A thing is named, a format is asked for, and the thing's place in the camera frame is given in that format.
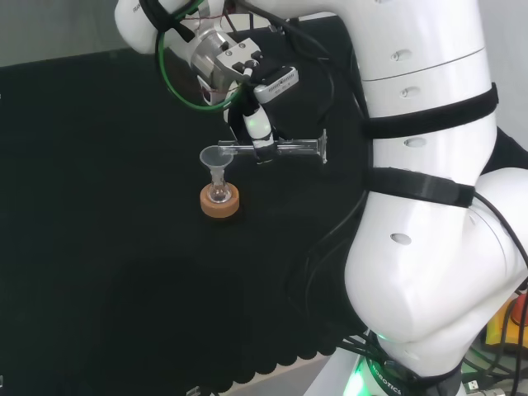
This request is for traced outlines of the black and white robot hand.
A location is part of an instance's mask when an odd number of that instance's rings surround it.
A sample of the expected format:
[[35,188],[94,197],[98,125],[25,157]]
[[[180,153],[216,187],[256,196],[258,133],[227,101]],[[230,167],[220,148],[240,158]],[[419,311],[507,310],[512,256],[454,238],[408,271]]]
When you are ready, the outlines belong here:
[[276,139],[284,138],[255,97],[253,87],[242,84],[231,95],[230,106],[224,111],[224,120],[235,141],[240,145],[251,145],[258,163],[268,163],[277,155]]

